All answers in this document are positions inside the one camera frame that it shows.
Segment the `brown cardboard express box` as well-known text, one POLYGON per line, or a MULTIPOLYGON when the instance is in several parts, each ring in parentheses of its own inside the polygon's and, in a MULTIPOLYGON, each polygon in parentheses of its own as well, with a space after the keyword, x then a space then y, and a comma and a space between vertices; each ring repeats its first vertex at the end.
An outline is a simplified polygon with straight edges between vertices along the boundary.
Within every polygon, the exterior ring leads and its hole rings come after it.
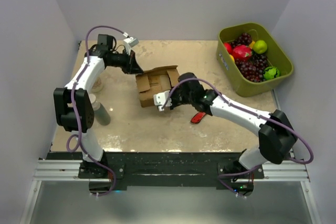
POLYGON ((153 96, 171 90, 180 74, 177 65, 156 67, 135 76, 140 105, 142 108, 154 106, 153 96))

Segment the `red black utility knife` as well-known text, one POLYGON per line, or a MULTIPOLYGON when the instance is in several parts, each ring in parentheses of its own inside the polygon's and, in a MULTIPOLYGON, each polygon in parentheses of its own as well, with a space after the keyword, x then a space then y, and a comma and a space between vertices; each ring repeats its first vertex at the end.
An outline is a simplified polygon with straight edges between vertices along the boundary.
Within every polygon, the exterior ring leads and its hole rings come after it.
POLYGON ((205 116, 206 116, 205 112, 198 112, 191 118, 190 122, 192 124, 199 124, 205 116))

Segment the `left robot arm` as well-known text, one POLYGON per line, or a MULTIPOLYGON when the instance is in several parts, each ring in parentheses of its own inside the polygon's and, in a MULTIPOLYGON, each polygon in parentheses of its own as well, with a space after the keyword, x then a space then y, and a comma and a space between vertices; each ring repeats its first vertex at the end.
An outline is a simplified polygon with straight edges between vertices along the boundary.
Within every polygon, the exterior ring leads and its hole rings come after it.
POLYGON ((57 124, 77 138, 76 148, 81 148, 83 158, 93 162, 90 171, 97 178, 108 174, 109 165, 103 162, 103 149, 91 127, 94 110, 89 99, 91 89, 106 67, 117 67, 125 74, 141 74, 133 47, 139 41, 130 36, 123 40, 123 51, 117 52, 117 41, 110 35, 98 35, 95 45, 88 49, 81 67, 73 79, 63 88, 54 90, 54 105, 57 124))

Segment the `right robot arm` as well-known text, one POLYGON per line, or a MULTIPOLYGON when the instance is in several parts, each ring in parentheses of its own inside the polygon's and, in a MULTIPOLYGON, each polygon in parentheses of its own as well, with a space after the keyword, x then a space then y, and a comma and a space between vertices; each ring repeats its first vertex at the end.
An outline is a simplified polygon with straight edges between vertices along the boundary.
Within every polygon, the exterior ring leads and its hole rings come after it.
POLYGON ((258 146, 244 150, 226 165, 226 174, 246 178, 253 168, 265 162, 281 164, 297 141, 284 112, 253 109, 229 99, 215 88, 205 89, 191 72, 179 76, 178 84, 164 95, 165 107, 174 109, 188 104, 198 112, 234 122, 258 137, 258 146))

